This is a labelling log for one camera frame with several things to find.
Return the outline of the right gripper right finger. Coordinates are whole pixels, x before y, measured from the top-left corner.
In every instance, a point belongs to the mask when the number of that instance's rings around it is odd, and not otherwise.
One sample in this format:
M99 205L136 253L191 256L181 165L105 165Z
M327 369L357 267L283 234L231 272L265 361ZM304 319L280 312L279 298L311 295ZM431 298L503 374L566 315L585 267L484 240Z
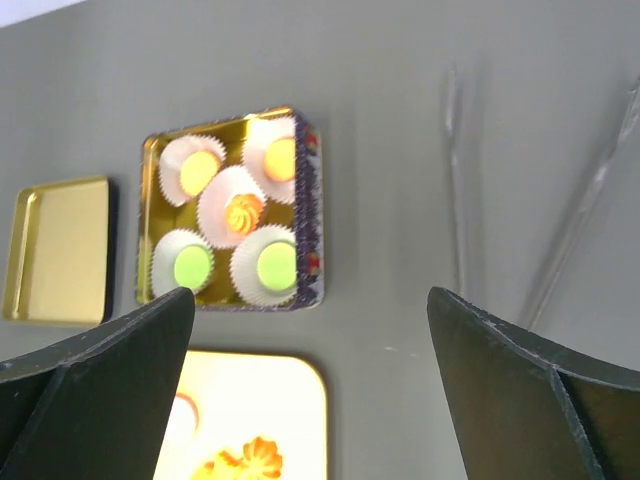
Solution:
M440 287L427 316L470 479L636 479L639 373Z

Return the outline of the green sandwich cookie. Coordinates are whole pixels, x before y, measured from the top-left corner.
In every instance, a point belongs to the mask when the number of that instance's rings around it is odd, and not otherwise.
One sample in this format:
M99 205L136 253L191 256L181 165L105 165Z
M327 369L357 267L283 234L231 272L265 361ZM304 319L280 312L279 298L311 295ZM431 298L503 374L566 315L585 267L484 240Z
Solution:
M196 291L203 287L212 270L212 259L202 246L190 245L182 249L174 262L174 279L179 286Z
M268 290L290 290L297 280L296 250L293 244L276 241L259 254L256 272L261 284Z

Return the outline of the orange round biscuit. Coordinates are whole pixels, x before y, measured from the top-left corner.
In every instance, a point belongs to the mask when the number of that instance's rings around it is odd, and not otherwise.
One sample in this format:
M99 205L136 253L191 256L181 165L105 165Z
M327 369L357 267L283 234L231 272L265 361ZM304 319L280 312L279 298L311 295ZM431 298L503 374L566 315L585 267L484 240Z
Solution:
M295 160L295 140L292 137L281 138L267 147L263 169L267 177L274 182L290 182L295 178Z

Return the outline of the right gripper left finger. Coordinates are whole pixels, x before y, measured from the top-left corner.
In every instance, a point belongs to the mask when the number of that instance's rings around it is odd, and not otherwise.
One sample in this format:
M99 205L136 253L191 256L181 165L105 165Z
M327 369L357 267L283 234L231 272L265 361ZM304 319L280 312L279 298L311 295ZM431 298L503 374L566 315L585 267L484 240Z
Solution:
M1 364L4 479L153 477L195 316L177 288Z

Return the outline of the metal serving tongs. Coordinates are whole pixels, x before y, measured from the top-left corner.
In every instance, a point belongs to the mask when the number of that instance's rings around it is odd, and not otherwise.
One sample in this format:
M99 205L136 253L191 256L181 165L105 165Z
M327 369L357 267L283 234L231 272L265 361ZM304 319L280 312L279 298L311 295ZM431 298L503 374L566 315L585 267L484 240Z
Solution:
M463 298L479 303L482 298L482 282L479 278L481 267L479 255L474 252L474 248L479 245L474 234L482 226L482 220L471 199L470 163L461 154L462 103L463 82L457 68L452 66L446 77L442 125L445 158L450 172L456 290ZM634 79L624 93L624 109L616 120L608 143L599 156L585 167L570 197L518 314L518 325L531 330L546 313L546 307L605 190L607 177L619 152L638 124L639 80Z

